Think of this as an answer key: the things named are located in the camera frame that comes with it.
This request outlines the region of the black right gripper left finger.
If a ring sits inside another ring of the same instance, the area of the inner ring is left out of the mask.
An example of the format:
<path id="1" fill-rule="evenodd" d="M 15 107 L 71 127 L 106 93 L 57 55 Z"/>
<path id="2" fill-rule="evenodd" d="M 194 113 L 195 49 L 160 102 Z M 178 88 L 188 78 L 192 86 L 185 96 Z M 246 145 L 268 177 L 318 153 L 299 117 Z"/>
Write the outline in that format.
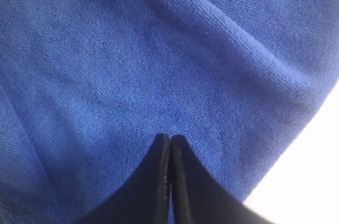
<path id="1" fill-rule="evenodd" d="M 139 166 L 106 201 L 77 223 L 167 223 L 170 138 L 157 134 Z"/>

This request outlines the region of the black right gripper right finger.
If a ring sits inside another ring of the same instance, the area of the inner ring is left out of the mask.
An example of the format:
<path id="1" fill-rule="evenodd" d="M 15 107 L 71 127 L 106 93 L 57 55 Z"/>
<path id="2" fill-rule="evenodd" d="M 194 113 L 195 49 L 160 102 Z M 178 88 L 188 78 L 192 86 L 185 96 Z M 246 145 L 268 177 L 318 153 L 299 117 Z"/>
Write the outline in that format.
<path id="1" fill-rule="evenodd" d="M 171 138 L 171 184 L 175 223 L 265 223 L 210 175 L 183 135 Z"/>

